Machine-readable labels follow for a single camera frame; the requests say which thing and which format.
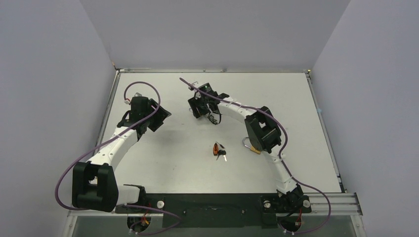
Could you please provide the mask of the orange black padlock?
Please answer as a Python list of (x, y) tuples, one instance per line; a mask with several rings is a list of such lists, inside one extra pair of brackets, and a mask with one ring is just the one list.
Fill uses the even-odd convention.
[(212, 153), (214, 156), (217, 156), (219, 152), (219, 145), (217, 142), (214, 143), (213, 148), (212, 148)]

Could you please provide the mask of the black-headed keys bunch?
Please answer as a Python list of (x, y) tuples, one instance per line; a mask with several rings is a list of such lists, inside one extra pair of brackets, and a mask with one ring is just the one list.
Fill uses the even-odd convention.
[(219, 152), (217, 155), (217, 159), (222, 156), (224, 158), (225, 161), (227, 161), (227, 157), (226, 157), (226, 149), (223, 145), (221, 145), (220, 143), (218, 143), (219, 145)]

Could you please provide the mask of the large brass padlock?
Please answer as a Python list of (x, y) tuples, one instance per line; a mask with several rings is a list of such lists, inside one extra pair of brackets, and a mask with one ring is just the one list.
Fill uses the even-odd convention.
[(250, 151), (256, 153), (256, 154), (261, 154), (261, 151), (257, 150), (254, 146), (252, 145), (248, 145), (246, 142), (250, 140), (249, 137), (245, 137), (242, 139), (242, 145), (246, 148), (248, 148)]

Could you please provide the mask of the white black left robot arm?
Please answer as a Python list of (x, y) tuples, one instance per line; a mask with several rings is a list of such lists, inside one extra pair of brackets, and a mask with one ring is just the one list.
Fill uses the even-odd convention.
[(129, 149), (147, 130), (155, 132), (171, 113), (154, 99), (133, 97), (130, 110), (118, 122), (108, 143), (85, 162), (77, 162), (72, 173), (72, 206), (79, 209), (111, 212), (128, 204), (134, 212), (147, 207), (145, 188), (120, 184), (115, 170)]

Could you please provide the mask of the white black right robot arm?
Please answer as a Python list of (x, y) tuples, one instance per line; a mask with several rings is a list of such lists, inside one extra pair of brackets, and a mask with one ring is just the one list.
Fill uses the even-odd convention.
[(285, 211), (300, 209), (304, 193), (278, 155), (282, 132), (272, 119), (269, 108), (264, 106), (252, 109), (228, 94), (218, 94), (209, 83), (196, 81), (188, 88), (194, 92), (188, 103), (195, 118), (207, 117), (212, 123), (219, 124), (222, 117), (230, 117), (245, 125), (251, 148), (263, 154), (271, 169), (279, 206)]

